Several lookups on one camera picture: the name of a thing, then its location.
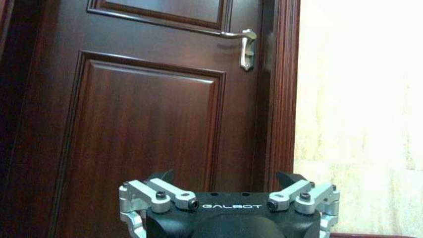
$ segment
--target wooden door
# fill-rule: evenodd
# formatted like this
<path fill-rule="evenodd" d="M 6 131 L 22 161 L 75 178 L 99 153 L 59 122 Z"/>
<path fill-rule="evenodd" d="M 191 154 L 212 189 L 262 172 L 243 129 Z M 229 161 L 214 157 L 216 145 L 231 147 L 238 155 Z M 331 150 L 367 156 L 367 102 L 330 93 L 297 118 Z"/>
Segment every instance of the wooden door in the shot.
<path fill-rule="evenodd" d="M 241 39 L 219 35 L 261 33 L 261 8 L 259 0 L 47 1 L 8 237 L 126 237 L 118 187 L 168 169 L 186 189 L 250 190 L 258 60 L 246 72 Z"/>

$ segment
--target silver door handle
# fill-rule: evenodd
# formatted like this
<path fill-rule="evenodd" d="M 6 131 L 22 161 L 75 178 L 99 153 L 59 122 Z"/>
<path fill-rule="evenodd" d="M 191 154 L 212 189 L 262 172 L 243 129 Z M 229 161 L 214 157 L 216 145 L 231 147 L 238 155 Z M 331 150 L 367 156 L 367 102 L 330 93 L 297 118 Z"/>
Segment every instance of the silver door handle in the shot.
<path fill-rule="evenodd" d="M 247 29 L 239 34 L 222 31 L 221 36 L 227 39 L 243 39 L 241 66 L 246 71 L 251 70 L 254 66 L 254 42 L 258 39 L 258 34 Z"/>

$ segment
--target bolt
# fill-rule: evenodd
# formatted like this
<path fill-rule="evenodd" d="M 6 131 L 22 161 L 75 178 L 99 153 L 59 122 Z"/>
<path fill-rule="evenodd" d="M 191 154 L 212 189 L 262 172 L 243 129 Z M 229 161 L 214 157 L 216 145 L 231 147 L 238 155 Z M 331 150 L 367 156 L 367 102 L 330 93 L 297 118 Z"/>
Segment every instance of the bolt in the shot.
<path fill-rule="evenodd" d="M 196 199 L 192 199 L 190 202 L 188 202 L 188 208 L 190 210 L 195 211 L 198 208 L 199 208 L 199 201 Z"/>
<path fill-rule="evenodd" d="M 309 192 L 302 192 L 301 194 L 299 194 L 299 199 L 302 199 L 303 201 L 310 201 L 310 199 L 311 199 L 311 196 L 310 196 L 310 193 Z"/>
<path fill-rule="evenodd" d="M 166 198 L 166 193 L 163 191 L 156 192 L 156 198 L 158 200 L 163 200 Z"/>
<path fill-rule="evenodd" d="M 275 212 L 278 210 L 278 203 L 275 201 L 269 201 L 267 202 L 267 208 L 270 209 L 271 212 Z"/>

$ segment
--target marble surface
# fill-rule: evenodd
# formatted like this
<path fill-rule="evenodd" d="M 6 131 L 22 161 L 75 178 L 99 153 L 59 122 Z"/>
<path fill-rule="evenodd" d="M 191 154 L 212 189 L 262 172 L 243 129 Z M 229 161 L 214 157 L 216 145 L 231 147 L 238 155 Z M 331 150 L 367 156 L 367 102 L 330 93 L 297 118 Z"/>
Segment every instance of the marble surface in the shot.
<path fill-rule="evenodd" d="M 423 238 L 422 9 L 302 1 L 294 171 L 338 185 L 338 232 Z"/>

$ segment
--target robotic hand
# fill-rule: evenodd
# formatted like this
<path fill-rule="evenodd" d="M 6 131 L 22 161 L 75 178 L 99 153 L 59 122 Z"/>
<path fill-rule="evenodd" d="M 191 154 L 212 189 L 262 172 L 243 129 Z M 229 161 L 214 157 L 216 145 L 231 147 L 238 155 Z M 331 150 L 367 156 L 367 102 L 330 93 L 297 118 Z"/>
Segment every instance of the robotic hand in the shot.
<path fill-rule="evenodd" d="M 279 192 L 194 193 L 171 184 L 171 171 L 154 174 L 120 186 L 120 220 L 132 238 L 329 238 L 337 186 L 281 172 L 278 179 Z"/>

